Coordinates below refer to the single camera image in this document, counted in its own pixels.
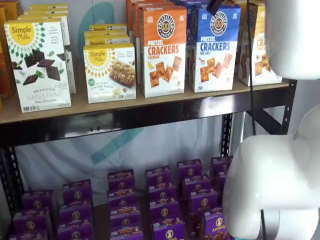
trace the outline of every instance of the blue cracker box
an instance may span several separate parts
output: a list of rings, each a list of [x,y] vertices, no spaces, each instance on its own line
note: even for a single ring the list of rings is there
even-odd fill
[[[241,8],[222,4],[213,16],[206,4],[191,12],[190,73],[195,93],[231,90]]]

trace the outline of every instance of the cracker image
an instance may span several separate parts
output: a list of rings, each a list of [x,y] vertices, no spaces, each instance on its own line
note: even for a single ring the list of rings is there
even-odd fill
[[[227,68],[227,69],[229,68],[231,59],[232,59],[232,55],[229,54],[229,53],[226,53],[225,57],[224,57],[224,60],[223,60],[223,67],[224,68]]]
[[[171,79],[173,72],[174,72],[174,69],[171,66],[167,65],[166,69],[165,69],[165,76],[163,77],[163,79],[167,82],[170,82],[170,79]]]
[[[218,79],[220,77],[222,68],[223,68],[222,64],[220,62],[218,62],[214,68],[212,75]]]
[[[150,72],[150,83],[152,88],[159,86],[159,78],[157,71]]]
[[[209,81],[209,68],[207,66],[200,68],[201,82]]]
[[[262,61],[255,63],[255,75],[259,76],[262,74]]]
[[[179,71],[181,61],[182,61],[181,57],[178,57],[178,56],[174,57],[172,68],[177,72]]]
[[[215,67],[216,67],[216,61],[215,61],[215,58],[210,58],[208,59],[207,61],[207,64],[208,64],[208,72],[209,73],[213,73],[214,70],[215,70]]]
[[[158,74],[158,78],[163,78],[165,77],[166,73],[165,73],[165,64],[164,62],[159,62],[155,65],[156,68],[156,72]]]

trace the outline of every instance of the product packaging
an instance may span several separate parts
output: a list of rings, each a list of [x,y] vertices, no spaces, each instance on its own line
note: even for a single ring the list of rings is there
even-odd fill
[[[145,98],[185,90],[187,10],[183,6],[139,10],[142,90]]]
[[[4,29],[22,112],[71,107],[61,19],[12,20]]]
[[[85,46],[83,56],[89,104],[136,98],[132,43]]]

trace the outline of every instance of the pretzelized logo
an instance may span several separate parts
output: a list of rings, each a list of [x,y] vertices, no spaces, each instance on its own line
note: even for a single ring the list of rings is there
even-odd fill
[[[169,39],[175,31],[175,21],[169,14],[163,14],[157,23],[158,34],[162,39]]]
[[[224,34],[228,26],[228,19],[224,12],[218,11],[210,21],[211,32],[216,36]]]

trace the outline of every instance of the orange cracker box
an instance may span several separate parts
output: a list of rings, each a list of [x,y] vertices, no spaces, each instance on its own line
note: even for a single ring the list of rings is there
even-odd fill
[[[139,8],[152,7],[152,6],[174,6],[171,1],[163,2],[136,2],[132,3],[132,21],[133,21],[133,44],[135,46],[135,72],[137,83],[141,83],[141,59],[140,59],[140,28],[139,28]]]
[[[183,93],[187,9],[184,6],[143,7],[139,18],[144,97]]]

